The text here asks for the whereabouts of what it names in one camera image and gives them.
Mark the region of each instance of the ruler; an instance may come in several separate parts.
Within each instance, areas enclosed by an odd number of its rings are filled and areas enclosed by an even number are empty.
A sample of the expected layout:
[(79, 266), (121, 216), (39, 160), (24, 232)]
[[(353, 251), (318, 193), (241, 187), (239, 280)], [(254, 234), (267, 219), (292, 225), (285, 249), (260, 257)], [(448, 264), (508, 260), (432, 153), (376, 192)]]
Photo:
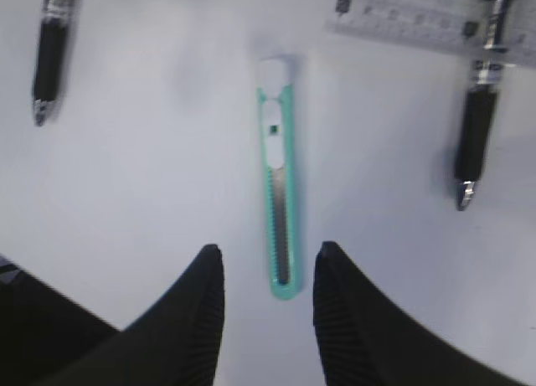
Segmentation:
[(507, 53), (482, 49), (482, 0), (332, 0), (335, 33), (536, 68), (536, 0), (515, 0), (508, 15)]

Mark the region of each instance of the pen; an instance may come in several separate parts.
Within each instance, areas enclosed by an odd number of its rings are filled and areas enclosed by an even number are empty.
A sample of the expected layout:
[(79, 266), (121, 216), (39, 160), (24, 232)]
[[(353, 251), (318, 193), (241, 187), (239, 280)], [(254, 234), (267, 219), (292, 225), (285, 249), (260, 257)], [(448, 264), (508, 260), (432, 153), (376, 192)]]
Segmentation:
[(294, 165), (294, 78), (283, 58), (259, 62), (257, 100), (265, 178), (265, 214), (272, 293), (300, 288)]
[(44, 0), (33, 81), (33, 118), (42, 126), (54, 109), (75, 0)]
[[(483, 48), (505, 53), (503, 34), (512, 0), (483, 0), (488, 3)], [(498, 85), (504, 65), (493, 59), (478, 59), (472, 66), (472, 85), (467, 92), (460, 143), (456, 156), (457, 207), (463, 211), (471, 203), (482, 176), (487, 139), (499, 95)]]

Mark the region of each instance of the white surface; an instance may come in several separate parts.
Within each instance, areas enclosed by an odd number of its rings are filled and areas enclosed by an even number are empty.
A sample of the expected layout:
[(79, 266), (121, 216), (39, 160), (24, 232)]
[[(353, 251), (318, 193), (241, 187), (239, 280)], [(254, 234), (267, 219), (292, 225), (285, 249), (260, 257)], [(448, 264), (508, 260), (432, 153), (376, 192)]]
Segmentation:
[[(0, 0), (0, 251), (118, 327), (224, 252), (216, 385), (322, 385), (312, 269), (338, 241), (397, 303), (536, 384), (536, 73), (504, 82), (472, 206), (448, 193), (468, 63), (321, 30), (322, 0), (84, 0), (58, 120), (33, 127), (41, 0)], [(277, 45), (271, 39), (277, 39)], [(301, 56), (305, 289), (270, 294), (254, 54)]]

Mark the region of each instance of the green utility knife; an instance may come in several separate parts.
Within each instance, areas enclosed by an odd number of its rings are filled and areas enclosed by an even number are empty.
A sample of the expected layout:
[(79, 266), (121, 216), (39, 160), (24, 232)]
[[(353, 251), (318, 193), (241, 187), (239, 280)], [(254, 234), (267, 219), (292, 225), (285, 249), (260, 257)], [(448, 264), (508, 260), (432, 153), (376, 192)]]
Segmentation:
[(265, 176), (265, 211), (273, 294), (282, 300), (300, 285), (294, 183), (294, 100), (289, 62), (263, 59), (259, 65), (259, 120)]

